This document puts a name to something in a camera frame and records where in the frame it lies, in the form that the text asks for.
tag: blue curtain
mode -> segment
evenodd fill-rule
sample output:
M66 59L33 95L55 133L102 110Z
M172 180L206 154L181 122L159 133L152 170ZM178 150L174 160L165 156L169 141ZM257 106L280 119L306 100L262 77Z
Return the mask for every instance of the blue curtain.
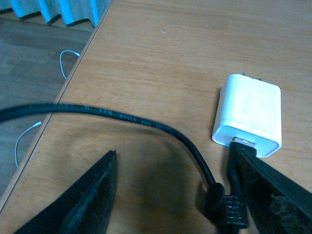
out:
M0 10L12 8L19 18L41 12L47 22L61 14L65 24L89 19L96 26L110 1L112 0L1 0Z

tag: wall charger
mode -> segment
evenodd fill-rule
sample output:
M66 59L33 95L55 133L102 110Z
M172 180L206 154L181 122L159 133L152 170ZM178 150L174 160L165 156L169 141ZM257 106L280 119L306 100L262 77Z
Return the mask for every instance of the wall charger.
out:
M212 139L229 147L233 139L268 157L282 146L281 90L244 75L228 77L220 100Z

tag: wooden desk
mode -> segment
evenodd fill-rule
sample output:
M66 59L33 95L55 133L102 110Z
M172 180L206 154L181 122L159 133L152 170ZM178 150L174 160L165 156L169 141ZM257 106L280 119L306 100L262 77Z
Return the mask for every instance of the wooden desk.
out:
M228 191L227 149L211 140L218 92L233 73L262 78L281 88L283 118L283 147L264 161L312 192L311 9L292 0L115 0L57 102L179 129ZM196 208L201 178L180 142L147 127L62 114L47 117L2 198L0 232L23 225L110 149L119 179L108 233L214 233Z

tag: white cable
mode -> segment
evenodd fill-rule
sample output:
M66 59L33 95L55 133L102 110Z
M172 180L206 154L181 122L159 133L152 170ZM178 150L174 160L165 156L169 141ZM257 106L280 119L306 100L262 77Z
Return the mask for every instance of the white cable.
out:
M33 129L33 128L36 128L36 127L40 126L41 124L42 124L41 121L35 123L35 124L34 124L33 126L31 126L30 128L26 129L26 130L19 136L19 138L16 140L16 143L15 143L15 165L16 165L16 167L19 167L19 163L18 163L18 143L19 143L21 137L22 137L25 133L27 133L29 130L31 130L31 129Z
M65 52L71 52L71 53L74 53L75 55L77 55L78 57L80 56L79 53L73 51L73 50L63 50L60 55L59 55L59 65L60 65L60 70L62 71L62 74L64 76L65 79L67 79L67 77L65 76L64 74L64 71L63 71L63 65L62 65L62 54L65 53Z

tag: wooden floor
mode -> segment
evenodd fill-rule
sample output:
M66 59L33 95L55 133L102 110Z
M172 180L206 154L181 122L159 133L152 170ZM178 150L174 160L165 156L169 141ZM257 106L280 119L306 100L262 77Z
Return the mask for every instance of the wooden floor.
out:
M0 14L0 108L32 102L52 102L65 79L59 68L59 54L84 48L91 30L49 26L1 17ZM63 67L69 74L76 55L64 53ZM44 116L21 118L0 125L0 196L15 170L14 146L19 135ZM37 129L19 142L19 161Z

